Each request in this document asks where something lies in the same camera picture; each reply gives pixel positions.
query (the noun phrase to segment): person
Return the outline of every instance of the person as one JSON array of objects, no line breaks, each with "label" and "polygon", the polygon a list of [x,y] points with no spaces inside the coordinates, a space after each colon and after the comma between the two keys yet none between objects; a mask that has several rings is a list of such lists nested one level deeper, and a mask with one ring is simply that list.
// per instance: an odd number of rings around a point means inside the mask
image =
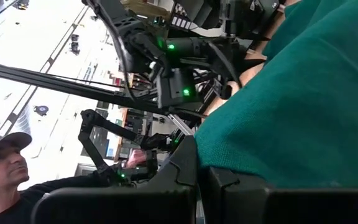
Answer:
[{"label": "person", "polygon": [[358,0],[287,0],[243,88],[196,133],[200,169],[277,188],[358,188]]},{"label": "person", "polygon": [[[107,180],[98,172],[90,175],[48,181],[18,191],[19,184],[29,180],[26,160],[21,150],[32,141],[26,133],[0,136],[0,224],[30,223],[34,205],[48,193],[64,187],[108,187]],[[145,161],[145,154],[135,150],[128,160],[128,167]]]}]

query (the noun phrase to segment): green sweater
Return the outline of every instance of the green sweater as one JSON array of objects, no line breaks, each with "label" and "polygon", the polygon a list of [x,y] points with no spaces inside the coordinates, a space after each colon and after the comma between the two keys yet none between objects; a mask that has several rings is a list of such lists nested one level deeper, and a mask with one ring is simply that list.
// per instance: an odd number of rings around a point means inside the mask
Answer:
[{"label": "green sweater", "polygon": [[358,0],[302,0],[268,63],[196,133],[201,168],[277,187],[358,187]]}]

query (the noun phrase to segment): black cable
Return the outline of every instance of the black cable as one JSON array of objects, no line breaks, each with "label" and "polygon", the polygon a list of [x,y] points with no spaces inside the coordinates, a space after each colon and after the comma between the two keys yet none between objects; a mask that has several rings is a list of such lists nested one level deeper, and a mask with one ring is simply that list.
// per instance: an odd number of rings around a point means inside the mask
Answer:
[{"label": "black cable", "polygon": [[193,27],[193,28],[189,29],[189,31],[193,31],[193,30],[195,30],[197,28],[199,28],[198,25],[196,25],[196,27]]},{"label": "black cable", "polygon": [[193,69],[193,74],[196,75],[196,77],[201,77],[200,72],[197,72],[195,69]]},{"label": "black cable", "polygon": [[208,84],[209,84],[208,81],[203,82],[203,83],[200,83],[200,84],[198,85],[197,91],[198,91],[198,92],[201,92]]},{"label": "black cable", "polygon": [[224,66],[227,68],[227,70],[229,71],[231,77],[233,77],[233,80],[237,83],[237,85],[239,86],[239,88],[242,88],[242,83],[239,79],[239,77],[237,77],[236,75],[236,70],[234,69],[233,65],[227,60],[226,56],[224,56],[224,54],[222,53],[221,50],[218,49],[218,47],[216,45],[214,45],[212,42],[208,42],[208,45],[211,47],[211,49],[216,53],[216,56],[219,57],[219,59],[222,60]]},{"label": "black cable", "polygon": [[137,184],[143,184],[143,183],[146,183],[148,182],[149,180],[137,180],[136,183]]},{"label": "black cable", "polygon": [[[87,0],[88,5],[92,5],[92,3],[90,2],[90,0]],[[131,90],[131,87],[129,86],[129,76],[128,76],[128,72],[127,72],[127,63],[125,60],[125,56],[124,56],[124,43],[121,39],[121,36],[119,35],[119,32],[117,30],[117,28],[113,25],[113,21],[111,20],[111,18],[109,16],[104,17],[104,15],[102,13],[100,13],[100,10],[97,9],[95,7],[94,9],[95,14],[97,14],[98,16],[101,16],[101,20],[104,21],[104,25],[106,26],[107,30],[110,32],[110,36],[114,42],[114,46],[116,48],[117,51],[117,55],[121,61],[121,65],[122,65],[122,72],[124,74],[124,80],[125,80],[125,88],[129,93],[129,96],[131,98],[131,100],[141,103],[137,100],[135,94],[133,93],[133,91]],[[166,74],[169,73],[169,63],[166,60],[166,58],[158,58],[161,63],[163,64],[163,72]],[[199,118],[206,118],[205,115],[203,114],[198,114],[197,112],[194,111],[189,111],[189,110],[183,110],[183,109],[175,109],[175,111],[179,111],[182,113],[188,113],[190,115],[193,116],[197,116]]]},{"label": "black cable", "polygon": [[[82,80],[82,79],[78,79],[78,78],[64,77],[64,76],[60,76],[60,75],[50,75],[50,76],[53,76],[53,77],[56,77],[56,78],[65,78],[65,79],[68,79],[68,80],[79,81],[79,82],[87,82],[87,83],[105,85],[105,86],[110,86],[110,87],[115,87],[115,88],[125,88],[124,86],[112,85],[112,84],[96,82],[96,81]],[[136,91],[143,91],[143,90],[137,89],[137,88],[131,88],[131,89],[136,90]]]},{"label": "black cable", "polygon": [[206,116],[205,114],[199,114],[195,111],[190,111],[190,110],[186,110],[186,109],[179,109],[179,108],[174,108],[173,110],[174,112],[182,112],[182,113],[187,113],[187,114],[190,114],[190,115],[193,115],[193,116],[196,116],[196,117],[199,117],[199,118],[207,118],[208,116]]},{"label": "black cable", "polygon": [[125,89],[129,93],[129,97],[131,100],[138,102],[137,98],[134,94],[134,92],[131,90],[131,87],[129,86],[129,75],[128,75],[128,69],[127,69],[127,62],[125,60],[124,56],[124,43],[121,39],[121,36],[119,35],[119,32],[117,28],[113,25],[113,21],[109,16],[104,17],[100,11],[98,12],[99,16],[103,17],[101,18],[104,21],[104,25],[106,26],[107,30],[110,32],[110,36],[112,38],[112,41],[114,42],[114,46],[116,48],[117,55],[121,61],[122,65],[122,72],[124,74],[124,80],[125,80]]},{"label": "black cable", "polygon": [[139,75],[146,81],[148,81],[149,83],[152,83],[152,81],[150,80],[148,74],[146,72],[144,73],[139,73]]}]

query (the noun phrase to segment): black shirt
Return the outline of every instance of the black shirt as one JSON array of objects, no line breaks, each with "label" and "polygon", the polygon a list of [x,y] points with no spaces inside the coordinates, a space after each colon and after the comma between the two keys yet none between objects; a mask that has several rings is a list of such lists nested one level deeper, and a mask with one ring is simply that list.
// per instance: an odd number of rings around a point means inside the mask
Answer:
[{"label": "black shirt", "polygon": [[29,224],[35,204],[53,190],[64,187],[106,187],[106,182],[97,172],[87,176],[70,177],[34,185],[21,192],[21,199],[0,213],[0,224]]}]

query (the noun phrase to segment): man's hand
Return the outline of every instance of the man's hand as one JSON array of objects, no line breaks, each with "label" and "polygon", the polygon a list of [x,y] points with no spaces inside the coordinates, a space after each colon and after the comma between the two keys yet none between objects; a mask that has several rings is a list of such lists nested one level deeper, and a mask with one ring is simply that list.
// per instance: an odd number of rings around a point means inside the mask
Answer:
[{"label": "man's hand", "polygon": [[133,168],[138,164],[146,161],[146,153],[141,149],[132,150],[131,156],[129,156],[126,168]]}]

